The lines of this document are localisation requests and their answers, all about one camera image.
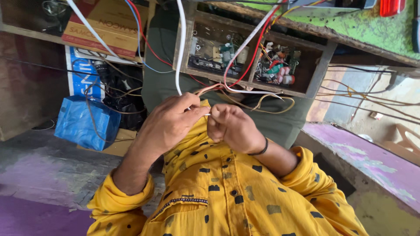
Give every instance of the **shirt sleeve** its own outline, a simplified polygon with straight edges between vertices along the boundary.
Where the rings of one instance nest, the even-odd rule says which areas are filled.
[[[290,174],[280,179],[284,186],[303,195],[342,235],[366,235],[365,228],[347,204],[344,193],[334,180],[313,162],[313,154],[303,147],[293,147],[300,162]]]
[[[95,219],[89,227],[88,236],[137,236],[147,220],[141,206],[153,196],[155,186],[152,176],[148,175],[141,193],[128,196],[115,186],[113,172],[108,174],[87,205],[92,209],[90,217]]]

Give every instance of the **red wire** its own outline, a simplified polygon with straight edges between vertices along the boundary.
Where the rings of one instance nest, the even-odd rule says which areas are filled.
[[[233,83],[233,84],[229,85],[229,87],[232,87],[233,85],[235,85],[235,84],[237,84],[239,81],[241,81],[241,80],[243,79],[243,77],[247,74],[248,70],[251,68],[252,63],[253,63],[253,62],[254,62],[254,60],[255,60],[255,56],[257,55],[257,50],[258,50],[258,47],[259,47],[259,45],[260,45],[261,39],[263,38],[263,34],[264,34],[264,31],[265,31],[265,28],[267,27],[267,24],[270,22],[271,17],[274,15],[274,13],[276,13],[276,11],[277,11],[278,9],[280,9],[280,5],[278,5],[278,6],[276,7],[276,9],[275,9],[275,10],[271,13],[271,15],[268,17],[267,21],[265,22],[264,26],[262,27],[262,30],[261,30],[261,33],[260,33],[260,37],[258,38],[258,43],[257,43],[257,46],[255,47],[254,55],[252,56],[252,60],[251,60],[251,62],[249,63],[247,70],[246,70],[246,71],[242,74],[242,76],[241,76],[241,77],[240,77],[240,78],[239,78],[239,79],[238,79],[235,83]]]
[[[323,2],[325,2],[325,1],[327,1],[327,0],[323,0],[323,1],[321,1],[321,2],[319,2],[319,3],[317,3],[316,5],[318,5],[318,4],[320,4],[320,3],[323,3]],[[252,56],[252,60],[251,60],[251,62],[249,63],[249,65],[248,65],[248,68],[247,68],[247,70],[245,71],[245,73],[243,73],[242,74],[242,76],[235,82],[235,83],[233,83],[233,84],[231,84],[229,87],[232,87],[233,85],[235,85],[235,84],[237,84],[239,81],[241,81],[242,79],[243,79],[243,77],[247,74],[247,72],[248,72],[248,70],[249,70],[249,68],[251,68],[251,65],[252,65],[252,63],[254,62],[254,60],[255,60],[255,56],[256,56],[256,54],[257,54],[257,50],[258,50],[258,46],[260,45],[260,43],[261,43],[261,39],[263,38],[263,34],[264,34],[264,31],[265,31],[265,28],[267,28],[267,24],[270,22],[270,20],[271,20],[271,17],[274,15],[274,13],[278,10],[280,8],[280,5],[278,5],[277,7],[276,7],[276,9],[273,11],[273,13],[270,15],[270,17],[267,19],[267,21],[265,22],[265,24],[264,24],[264,26],[263,26],[263,28],[262,28],[262,31],[261,31],[261,33],[260,33],[260,37],[258,38],[258,43],[257,43],[257,46],[255,47],[255,51],[254,51],[254,55]],[[277,19],[279,19],[280,17],[282,17],[283,16],[283,14],[284,13],[282,13],[280,16],[278,16],[278,17],[276,17],[276,19],[275,20],[277,20]]]
[[[147,41],[147,39],[146,39],[146,36],[143,34],[143,29],[142,29],[142,20],[141,20],[141,18],[140,18],[140,13],[139,13],[139,10],[137,10],[136,5],[135,5],[134,3],[132,3],[130,0],[128,0],[128,2],[129,2],[129,4],[130,4],[130,5],[134,8],[134,10],[136,11],[136,14],[137,14],[137,19],[139,20],[140,33],[142,34],[142,37],[143,37],[144,41],[146,42],[147,46],[149,47],[150,51],[151,51],[151,52],[153,53],[153,55],[155,55],[155,57],[156,57],[157,59],[159,59],[161,62],[163,62],[163,63],[165,63],[165,64],[168,64],[168,65],[170,65],[170,66],[172,67],[172,64],[170,64],[169,62],[166,62],[166,61],[162,60],[162,59],[161,59],[160,57],[158,57],[158,56],[156,55],[156,53],[153,51],[152,47],[150,46],[149,42],[148,42],[148,41]],[[202,85],[204,85],[204,86],[208,87],[208,85],[206,85],[206,84],[204,84],[204,83],[202,83],[202,82],[198,81],[198,80],[197,80],[194,76],[192,76],[192,75],[189,75],[189,76],[191,76],[191,78],[193,78],[195,81],[199,82],[200,84],[202,84]]]

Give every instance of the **green painted table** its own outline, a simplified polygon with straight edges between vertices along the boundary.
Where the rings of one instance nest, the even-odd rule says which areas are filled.
[[[271,9],[270,5],[253,3],[209,3],[256,18],[262,18]],[[379,5],[380,0],[370,10],[323,19],[286,15],[277,23],[420,68],[420,53],[413,52],[411,43],[414,0],[406,0],[405,9],[393,17],[380,17]]]

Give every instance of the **wooden box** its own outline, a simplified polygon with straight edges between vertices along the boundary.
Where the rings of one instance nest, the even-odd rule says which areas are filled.
[[[184,5],[186,13],[186,42],[184,55],[182,58],[181,72],[206,77],[210,80],[223,83],[222,74],[194,68],[188,65],[193,37],[199,38],[199,43],[197,45],[200,46],[198,47],[199,50],[195,52],[195,55],[199,55],[199,57],[202,57],[204,55],[209,56],[213,53],[208,47],[202,46],[209,45],[208,41],[210,41],[214,46],[217,47],[218,45],[214,42],[222,42],[223,39],[226,40],[226,35],[228,34],[228,32],[232,34],[241,33],[246,38],[253,31],[255,26],[220,17],[217,15],[201,12],[196,10],[196,8],[197,7],[195,4]],[[181,37],[180,34],[181,25],[179,24],[174,55],[174,69],[176,68],[176,59],[178,58],[179,40]],[[228,84],[236,82],[237,79],[239,79],[239,77],[246,70],[253,56],[258,36],[259,32],[247,45],[249,47],[248,56],[239,75],[237,75],[236,77],[226,77],[226,82]],[[270,92],[284,93],[305,98],[314,98],[321,85],[321,81],[325,76],[328,64],[331,60],[331,57],[333,56],[337,44],[335,42],[328,41],[327,45],[321,45],[272,31],[266,34],[265,38],[261,41],[261,43],[263,44],[265,44],[265,42],[274,42],[275,44],[295,47],[296,49],[301,50],[302,55],[300,58],[300,62],[294,74],[296,77],[295,83],[290,85],[289,88],[285,88],[278,85],[268,84],[254,80],[255,69],[258,64],[258,60],[256,59],[252,63],[250,70],[238,84]],[[257,50],[257,57],[260,53],[261,48]]]

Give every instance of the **yellow shirt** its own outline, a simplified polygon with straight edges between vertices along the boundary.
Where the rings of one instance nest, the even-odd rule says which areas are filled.
[[[165,153],[167,187],[149,218],[141,206],[153,196],[151,175],[143,192],[127,196],[110,173],[88,204],[96,221],[87,235],[368,235],[309,150],[292,148],[300,162],[277,178],[254,157],[214,144],[206,131],[203,117]]]

